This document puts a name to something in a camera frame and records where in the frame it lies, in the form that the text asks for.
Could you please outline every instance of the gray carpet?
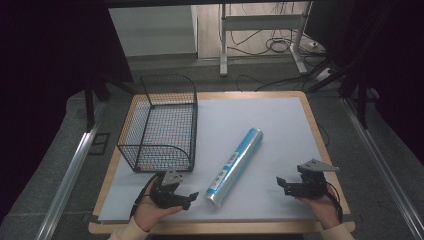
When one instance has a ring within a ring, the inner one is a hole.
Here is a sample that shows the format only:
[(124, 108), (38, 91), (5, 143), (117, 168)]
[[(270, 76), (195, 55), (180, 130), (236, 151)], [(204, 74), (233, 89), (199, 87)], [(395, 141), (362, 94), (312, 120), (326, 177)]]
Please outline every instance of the gray carpet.
[[(143, 65), (130, 63), (135, 78), (132, 87), (137, 89), (141, 75), (181, 74), (195, 82), (197, 91), (252, 91), (277, 80), (298, 77), (290, 59), (273, 59), (261, 62), (255, 59), (230, 61), (229, 75), (219, 76), (216, 61), (162, 63)], [(303, 82), (280, 82), (262, 90), (299, 90)], [(324, 142), (335, 166), (340, 167), (338, 177), (356, 222), (357, 239), (414, 239), (390, 192), (382, 181), (369, 153), (352, 125), (347, 111), (337, 97), (334, 83), (308, 94), (308, 100), (320, 125)], [(108, 84), (111, 99), (100, 121), (98, 135), (109, 136), (107, 146), (93, 145), (86, 158), (53, 239), (107, 239), (106, 235), (88, 232), (88, 221), (97, 200), (106, 169), (125, 118), (131, 96)], [(82, 93), (68, 101), (67, 114), (51, 148), (30, 183), (5, 218), (0, 228), (0, 239), (34, 239), (45, 213), (60, 185), (61, 178), (85, 130), (85, 103)], [(368, 105), (367, 121), (370, 132), (381, 147), (404, 191), (409, 195), (421, 216), (424, 212), (422, 183), (424, 168), (402, 141), (380, 118), (372, 104)], [(304, 239), (320, 239), (318, 234), (305, 234)], [(232, 236), (231, 239), (285, 239), (279, 235)]]

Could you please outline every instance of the black curtain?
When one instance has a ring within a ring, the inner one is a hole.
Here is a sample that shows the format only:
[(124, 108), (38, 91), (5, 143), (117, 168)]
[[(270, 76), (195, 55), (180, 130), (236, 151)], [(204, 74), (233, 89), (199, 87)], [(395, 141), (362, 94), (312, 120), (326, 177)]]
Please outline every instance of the black curtain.
[(0, 29), (3, 219), (55, 137), (68, 98), (88, 78), (132, 79), (107, 8), (1, 1)]

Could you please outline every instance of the hand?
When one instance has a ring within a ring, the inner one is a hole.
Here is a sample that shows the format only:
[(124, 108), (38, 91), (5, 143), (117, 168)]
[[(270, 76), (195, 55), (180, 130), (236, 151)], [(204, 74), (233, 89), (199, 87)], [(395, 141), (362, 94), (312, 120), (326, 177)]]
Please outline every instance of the hand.
[[(333, 189), (327, 185), (328, 192), (334, 196)], [(308, 199), (308, 198), (297, 198), (301, 202), (307, 204), (314, 213), (315, 217), (321, 223), (322, 228), (329, 229), (336, 227), (341, 224), (339, 221), (337, 210), (334, 207), (333, 202), (327, 196), (323, 196), (320, 199)]]
[(141, 199), (140, 204), (138, 205), (134, 214), (134, 221), (145, 232), (150, 231), (150, 229), (163, 217), (178, 213), (183, 210), (182, 206), (170, 207), (167, 209), (162, 209), (156, 206), (156, 204), (149, 197), (150, 190), (156, 181), (157, 178), (155, 178), (150, 183), (150, 185), (147, 186), (145, 195)]

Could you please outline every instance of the wire basket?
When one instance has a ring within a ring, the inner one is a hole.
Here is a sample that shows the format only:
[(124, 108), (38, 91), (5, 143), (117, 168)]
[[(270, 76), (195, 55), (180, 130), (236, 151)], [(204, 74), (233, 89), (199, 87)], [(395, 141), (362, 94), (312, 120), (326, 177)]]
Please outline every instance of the wire basket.
[(118, 149), (134, 172), (194, 168), (197, 93), (181, 75), (141, 77), (143, 94), (134, 96)]

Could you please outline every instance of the metal frame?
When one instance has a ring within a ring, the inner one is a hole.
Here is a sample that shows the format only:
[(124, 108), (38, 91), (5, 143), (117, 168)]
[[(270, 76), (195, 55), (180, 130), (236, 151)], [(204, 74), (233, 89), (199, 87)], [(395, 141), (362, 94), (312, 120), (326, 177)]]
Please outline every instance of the metal frame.
[(302, 14), (289, 15), (255, 15), (255, 16), (226, 16), (225, 4), (221, 10), (221, 54), (220, 54), (220, 75), (228, 74), (227, 55), (227, 31), (249, 31), (249, 30), (288, 30), (296, 29), (297, 35), (294, 43), (290, 46), (290, 52), (294, 58), (300, 74), (307, 74), (308, 71), (299, 54), (300, 40), (308, 19), (312, 2), (306, 4)]
[(59, 219), (65, 209), (66, 203), (69, 199), (69, 196), (72, 192), (74, 184), (78, 178), (78, 174), (84, 164), (84, 160), (88, 154), (91, 143), (93, 142), (94, 136), (97, 133), (97, 129), (99, 127), (99, 120), (104, 112), (106, 107), (105, 102), (100, 102), (97, 106), (95, 119), (97, 120), (94, 123), (91, 131), (84, 133), (81, 138), (81, 141), (78, 145), (78, 148), (72, 158), (71, 163), (69, 164), (68, 170), (63, 177), (63, 180), (59, 186), (56, 195), (52, 203), (50, 204), (50, 208), (44, 217), (43, 222), (41, 223), (40, 229), (35, 237), (35, 240), (41, 239), (51, 239), (54, 231), (56, 230), (56, 226), (59, 222)]
[(412, 205), (409, 197), (402, 190), (402, 186), (396, 180), (396, 177), (390, 170), (389, 165), (387, 165), (386, 160), (378, 149), (377, 144), (374, 142), (371, 134), (367, 129), (365, 129), (358, 118), (356, 117), (355, 106), (351, 100), (342, 99), (343, 104), (346, 107), (346, 111), (352, 120), (354, 127), (356, 128), (359, 137), (363, 141), (365, 147), (371, 155), (371, 159), (374, 161), (374, 164), (377, 167), (377, 170), (380, 173), (381, 178), (387, 186), (390, 194), (392, 195), (393, 200), (398, 206), (403, 218), (405, 219), (406, 224), (411, 230), (412, 235), (417, 240), (424, 239), (424, 225), (418, 214), (415, 207)]

